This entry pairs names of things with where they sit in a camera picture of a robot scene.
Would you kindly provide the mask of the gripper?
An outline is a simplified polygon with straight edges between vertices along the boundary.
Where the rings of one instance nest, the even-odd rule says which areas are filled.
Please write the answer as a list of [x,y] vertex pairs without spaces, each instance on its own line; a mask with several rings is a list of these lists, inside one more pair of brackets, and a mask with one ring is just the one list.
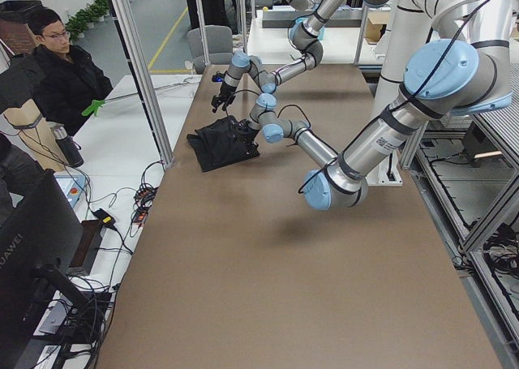
[[221,82],[220,92],[212,98],[212,111],[216,113],[222,105],[221,110],[226,112],[227,107],[234,101],[235,92],[239,85],[239,78],[235,78],[229,73],[217,71],[212,76],[212,82]]
[[248,120],[243,119],[234,126],[235,139],[245,148],[246,152],[257,151],[258,144],[255,142],[255,138],[258,135],[258,130],[251,127],[251,123]]

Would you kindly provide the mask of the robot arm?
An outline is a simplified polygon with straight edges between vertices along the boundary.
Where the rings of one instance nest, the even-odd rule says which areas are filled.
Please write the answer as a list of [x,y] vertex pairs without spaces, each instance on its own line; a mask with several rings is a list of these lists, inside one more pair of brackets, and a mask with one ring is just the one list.
[[[250,127],[270,143],[292,139],[319,168],[302,185],[315,209],[354,206],[367,195],[367,175],[418,128],[445,114],[477,114],[510,105],[509,35],[518,0],[398,0],[384,72],[392,72],[395,99],[342,151],[317,137],[307,122],[281,118],[274,93],[284,82],[317,67],[318,35],[345,0],[286,0],[307,20],[290,31],[300,57],[275,71],[259,58],[236,53],[214,104],[229,104],[244,75],[260,89]],[[368,6],[388,0],[364,0]]]
[[[244,75],[249,75],[261,92],[274,93],[284,82],[316,68],[323,59],[324,49],[319,39],[329,21],[346,0],[286,0],[302,15],[287,28],[287,42],[298,52],[292,62],[275,71],[266,71],[260,57],[238,51],[232,57],[225,74],[221,76],[220,92],[212,98],[212,110],[226,109],[236,95]],[[363,10],[359,36],[366,31],[367,10],[383,6],[389,0],[362,0]]]

